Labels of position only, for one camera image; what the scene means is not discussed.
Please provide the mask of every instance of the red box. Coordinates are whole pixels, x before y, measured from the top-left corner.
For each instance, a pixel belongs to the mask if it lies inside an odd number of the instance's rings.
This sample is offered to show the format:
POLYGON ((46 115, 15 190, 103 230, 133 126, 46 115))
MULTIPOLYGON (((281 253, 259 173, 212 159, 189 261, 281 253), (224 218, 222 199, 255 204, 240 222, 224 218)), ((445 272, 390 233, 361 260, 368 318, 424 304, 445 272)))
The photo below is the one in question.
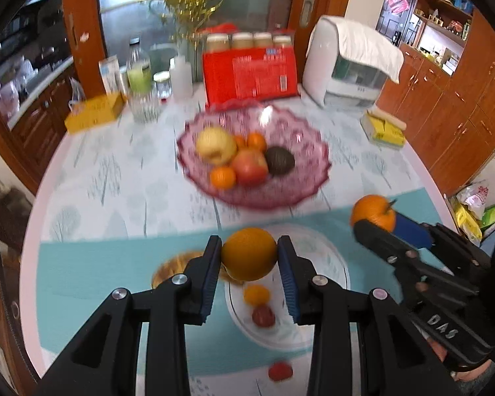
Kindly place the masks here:
POLYGON ((231 49, 203 55, 207 108, 229 100, 296 96, 292 47, 231 49))

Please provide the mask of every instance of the red fruit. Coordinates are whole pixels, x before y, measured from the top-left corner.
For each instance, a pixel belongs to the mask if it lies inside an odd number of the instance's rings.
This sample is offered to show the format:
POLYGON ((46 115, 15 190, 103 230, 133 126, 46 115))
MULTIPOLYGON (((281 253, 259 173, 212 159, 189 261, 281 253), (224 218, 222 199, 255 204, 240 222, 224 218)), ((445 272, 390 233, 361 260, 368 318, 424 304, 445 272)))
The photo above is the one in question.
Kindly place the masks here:
POLYGON ((251 314, 254 324, 258 327, 272 327, 275 325, 275 314, 266 304, 259 305, 251 314))
POLYGON ((273 363, 268 369, 268 377, 271 381, 284 381, 293 376, 293 368, 286 362, 273 363))
POLYGON ((268 177, 268 164, 264 155, 258 150, 242 149, 231 162, 236 173, 236 181, 242 186, 256 186, 268 177))

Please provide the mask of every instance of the wooden shelf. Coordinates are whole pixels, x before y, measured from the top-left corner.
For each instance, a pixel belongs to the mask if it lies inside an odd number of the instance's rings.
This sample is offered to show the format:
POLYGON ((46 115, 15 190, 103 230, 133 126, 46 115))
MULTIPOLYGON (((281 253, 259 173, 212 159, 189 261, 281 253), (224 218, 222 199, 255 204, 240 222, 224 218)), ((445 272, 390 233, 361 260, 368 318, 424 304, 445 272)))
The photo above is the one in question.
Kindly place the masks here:
POLYGON ((466 21, 473 19, 473 16, 460 10, 458 7, 453 6, 453 4, 446 2, 445 0, 428 0, 429 6, 434 7, 438 10, 438 16, 441 16, 441 11, 444 10, 447 13, 447 17, 457 20, 464 24, 466 21))
POLYGON ((428 25, 432 29, 435 29, 436 31, 438 31, 440 34, 446 36, 447 38, 450 38, 459 46, 462 46, 462 47, 466 46, 466 40, 462 40, 462 37, 457 36, 456 34, 453 34, 448 29, 445 29, 444 27, 441 27, 440 25, 437 25, 436 23, 431 22, 429 19, 426 19, 422 16, 418 16, 418 18, 420 18, 422 20, 422 22, 425 23, 425 25, 428 25))

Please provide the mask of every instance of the teal placemat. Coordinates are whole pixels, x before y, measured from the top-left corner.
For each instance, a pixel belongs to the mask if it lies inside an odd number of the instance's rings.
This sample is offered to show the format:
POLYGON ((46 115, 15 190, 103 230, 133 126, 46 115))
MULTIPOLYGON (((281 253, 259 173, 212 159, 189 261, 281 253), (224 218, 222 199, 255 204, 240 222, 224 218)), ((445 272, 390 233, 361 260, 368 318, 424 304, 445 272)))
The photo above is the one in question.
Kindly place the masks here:
MULTIPOLYGON (((425 189, 396 197, 396 210, 418 222, 436 223, 440 218, 425 189)), ((367 293, 385 288, 400 300, 393 269, 354 241, 348 224, 351 207, 279 223, 304 225, 326 236, 348 264, 352 290, 367 293)), ((131 292, 150 289, 152 274, 167 259, 187 250, 202 250, 209 236, 225 240, 239 228, 148 239, 100 242, 43 243, 37 269, 37 320, 43 348, 59 353, 90 314, 116 287, 131 292)), ((441 267, 430 253, 423 259, 441 267)), ((249 340, 234 325, 219 283, 211 316, 202 327, 186 327, 189 374, 206 376, 268 365, 278 358, 305 352, 278 352, 249 340)), ((141 343, 138 373, 143 373, 145 351, 141 343)))

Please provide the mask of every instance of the pink glass bowl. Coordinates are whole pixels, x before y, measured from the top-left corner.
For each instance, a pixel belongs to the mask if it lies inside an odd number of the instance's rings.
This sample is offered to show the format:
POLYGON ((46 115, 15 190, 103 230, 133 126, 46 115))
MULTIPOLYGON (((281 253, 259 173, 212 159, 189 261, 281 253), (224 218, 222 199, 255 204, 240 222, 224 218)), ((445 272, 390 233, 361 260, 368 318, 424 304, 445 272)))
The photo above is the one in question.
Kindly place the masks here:
POLYGON ((317 193, 328 180, 328 145, 321 141, 321 133, 306 119, 274 105, 263 106, 251 102, 236 110, 198 113, 185 124, 185 132, 178 139, 178 161, 187 178, 209 196, 227 204, 254 210, 290 207, 317 193), (268 176, 259 186, 235 186, 229 190, 215 188, 209 181, 212 165, 203 162, 196 152, 198 134, 209 126, 221 126, 231 134, 244 137, 250 132, 264 135, 268 147, 282 146, 293 153, 294 169, 281 177, 268 176))

